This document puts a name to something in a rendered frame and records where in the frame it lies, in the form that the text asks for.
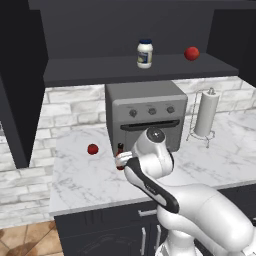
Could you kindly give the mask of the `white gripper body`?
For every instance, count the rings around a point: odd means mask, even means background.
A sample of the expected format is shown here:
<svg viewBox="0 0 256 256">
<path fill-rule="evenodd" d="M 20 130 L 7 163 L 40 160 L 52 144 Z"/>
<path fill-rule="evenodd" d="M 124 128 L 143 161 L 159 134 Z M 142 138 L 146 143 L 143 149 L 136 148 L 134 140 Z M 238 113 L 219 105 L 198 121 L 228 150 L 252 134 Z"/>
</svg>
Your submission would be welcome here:
<svg viewBox="0 0 256 256">
<path fill-rule="evenodd" d="M 115 157 L 115 164 L 117 167 L 124 167 L 127 161 L 133 157 L 131 151 L 122 152 Z"/>
</svg>

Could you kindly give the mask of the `red condiment bottle dark cap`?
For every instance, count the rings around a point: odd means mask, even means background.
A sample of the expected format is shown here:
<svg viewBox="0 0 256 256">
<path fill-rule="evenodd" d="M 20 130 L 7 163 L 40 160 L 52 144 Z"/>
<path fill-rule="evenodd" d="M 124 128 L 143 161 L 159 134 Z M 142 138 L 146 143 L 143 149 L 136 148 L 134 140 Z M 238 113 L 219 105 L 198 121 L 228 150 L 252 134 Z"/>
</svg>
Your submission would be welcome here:
<svg viewBox="0 0 256 256">
<path fill-rule="evenodd" d="M 123 148 L 124 148 L 124 144 L 123 143 L 118 143 L 118 151 L 116 153 L 116 156 L 123 152 Z M 117 166 L 117 169 L 118 170 L 123 170 L 124 167 L 123 166 Z"/>
</svg>

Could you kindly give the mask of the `dark base cabinet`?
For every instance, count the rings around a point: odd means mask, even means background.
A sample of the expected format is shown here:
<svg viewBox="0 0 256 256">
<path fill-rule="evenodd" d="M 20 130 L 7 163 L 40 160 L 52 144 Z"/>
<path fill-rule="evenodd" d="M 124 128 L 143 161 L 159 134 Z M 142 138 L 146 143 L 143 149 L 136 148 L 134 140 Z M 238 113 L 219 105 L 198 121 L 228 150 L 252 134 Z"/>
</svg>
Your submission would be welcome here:
<svg viewBox="0 0 256 256">
<path fill-rule="evenodd" d="M 162 231 L 160 244 L 167 238 L 168 231 L 156 214 L 138 214 L 138 210 L 156 209 L 156 203 L 130 184 L 91 201 L 80 200 L 76 195 L 69 198 L 69 206 L 55 202 L 50 208 L 64 256 L 141 256 L 142 227 L 147 234 L 144 256 L 154 256 L 156 225 Z"/>
</svg>

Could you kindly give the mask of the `white mayonnaise jar blue lid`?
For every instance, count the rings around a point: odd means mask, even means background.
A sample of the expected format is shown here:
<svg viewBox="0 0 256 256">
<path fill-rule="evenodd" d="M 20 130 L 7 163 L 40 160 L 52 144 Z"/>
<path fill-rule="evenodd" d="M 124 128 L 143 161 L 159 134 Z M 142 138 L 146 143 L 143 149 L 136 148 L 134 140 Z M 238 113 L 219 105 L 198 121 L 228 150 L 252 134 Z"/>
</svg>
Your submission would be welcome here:
<svg viewBox="0 0 256 256">
<path fill-rule="evenodd" d="M 137 66 L 142 69 L 152 65 L 153 45 L 151 39 L 142 39 L 137 47 Z"/>
</svg>

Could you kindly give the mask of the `dark cabinet door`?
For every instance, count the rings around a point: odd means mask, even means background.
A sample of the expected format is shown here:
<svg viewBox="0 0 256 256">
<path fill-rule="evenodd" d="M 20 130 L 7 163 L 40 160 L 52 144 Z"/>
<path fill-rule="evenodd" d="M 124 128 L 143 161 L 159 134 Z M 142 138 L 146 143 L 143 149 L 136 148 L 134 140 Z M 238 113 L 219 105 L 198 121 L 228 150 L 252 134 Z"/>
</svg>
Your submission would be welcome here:
<svg viewBox="0 0 256 256">
<path fill-rule="evenodd" d="M 215 10 L 207 53 L 256 88 L 256 9 Z"/>
<path fill-rule="evenodd" d="M 17 168 L 30 164 L 47 62 L 40 12 L 28 0 L 0 0 L 0 122 Z"/>
</svg>

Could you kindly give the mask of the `red tomato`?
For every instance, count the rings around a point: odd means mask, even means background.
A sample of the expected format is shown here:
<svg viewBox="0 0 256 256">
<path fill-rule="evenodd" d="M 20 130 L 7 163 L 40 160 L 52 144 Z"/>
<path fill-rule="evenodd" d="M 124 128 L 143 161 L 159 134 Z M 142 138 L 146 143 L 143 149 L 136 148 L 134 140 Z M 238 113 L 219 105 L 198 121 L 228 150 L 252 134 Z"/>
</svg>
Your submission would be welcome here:
<svg viewBox="0 0 256 256">
<path fill-rule="evenodd" d="M 98 151 L 99 151 L 99 147 L 96 144 L 89 144 L 87 147 L 87 152 L 90 155 L 95 155 L 98 153 Z"/>
</svg>

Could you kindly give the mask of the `grey toaster oven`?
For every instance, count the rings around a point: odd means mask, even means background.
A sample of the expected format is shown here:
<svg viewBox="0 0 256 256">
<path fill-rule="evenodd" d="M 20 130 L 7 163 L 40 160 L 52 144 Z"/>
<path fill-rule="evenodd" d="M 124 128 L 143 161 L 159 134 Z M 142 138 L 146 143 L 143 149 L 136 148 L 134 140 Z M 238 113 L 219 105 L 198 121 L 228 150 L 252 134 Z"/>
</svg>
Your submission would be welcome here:
<svg viewBox="0 0 256 256">
<path fill-rule="evenodd" d="M 106 126 L 113 155 L 118 151 L 118 143 L 124 144 L 124 151 L 130 151 L 144 131 L 124 131 L 120 129 L 120 125 L 176 119 L 180 120 L 178 126 L 161 130 L 166 135 L 167 148 L 171 152 L 178 151 L 187 102 L 187 95 L 172 81 L 106 84 Z M 169 114 L 166 110 L 168 106 L 173 106 L 175 112 Z M 155 115 L 148 113 L 151 107 L 156 108 Z M 134 118 L 129 115 L 131 109 L 137 110 Z"/>
</svg>

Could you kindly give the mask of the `white paper towel roll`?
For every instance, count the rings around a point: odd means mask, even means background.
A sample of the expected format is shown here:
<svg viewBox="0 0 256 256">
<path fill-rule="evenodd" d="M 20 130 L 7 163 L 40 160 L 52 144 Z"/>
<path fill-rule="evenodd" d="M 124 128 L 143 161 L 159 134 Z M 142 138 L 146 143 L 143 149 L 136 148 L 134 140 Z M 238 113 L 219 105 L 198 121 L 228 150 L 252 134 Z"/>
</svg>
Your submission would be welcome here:
<svg viewBox="0 0 256 256">
<path fill-rule="evenodd" d="M 220 95 L 203 92 L 194 132 L 200 137 L 210 134 Z"/>
</svg>

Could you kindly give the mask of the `red apple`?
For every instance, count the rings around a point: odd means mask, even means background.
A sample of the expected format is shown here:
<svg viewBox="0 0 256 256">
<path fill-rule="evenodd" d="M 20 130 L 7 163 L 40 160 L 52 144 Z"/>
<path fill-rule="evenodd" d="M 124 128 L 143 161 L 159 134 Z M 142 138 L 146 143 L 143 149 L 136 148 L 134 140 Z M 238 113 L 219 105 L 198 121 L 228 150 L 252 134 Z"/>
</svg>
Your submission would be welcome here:
<svg viewBox="0 0 256 256">
<path fill-rule="evenodd" d="M 200 52 L 197 47 L 191 46 L 185 50 L 184 56 L 187 60 L 194 61 L 200 56 Z"/>
</svg>

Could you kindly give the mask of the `dark open wall cabinet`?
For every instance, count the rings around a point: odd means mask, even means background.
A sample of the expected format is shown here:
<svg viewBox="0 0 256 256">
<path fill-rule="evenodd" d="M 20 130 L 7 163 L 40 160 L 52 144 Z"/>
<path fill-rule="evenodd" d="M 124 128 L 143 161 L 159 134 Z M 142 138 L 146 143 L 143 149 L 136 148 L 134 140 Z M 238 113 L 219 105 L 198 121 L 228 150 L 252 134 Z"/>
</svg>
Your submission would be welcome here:
<svg viewBox="0 0 256 256">
<path fill-rule="evenodd" d="M 28 0 L 41 14 L 48 87 L 238 76 L 207 53 L 215 10 L 256 9 L 256 0 Z M 152 65 L 137 66 L 151 39 Z M 197 47 L 189 61 L 184 52 Z"/>
</svg>

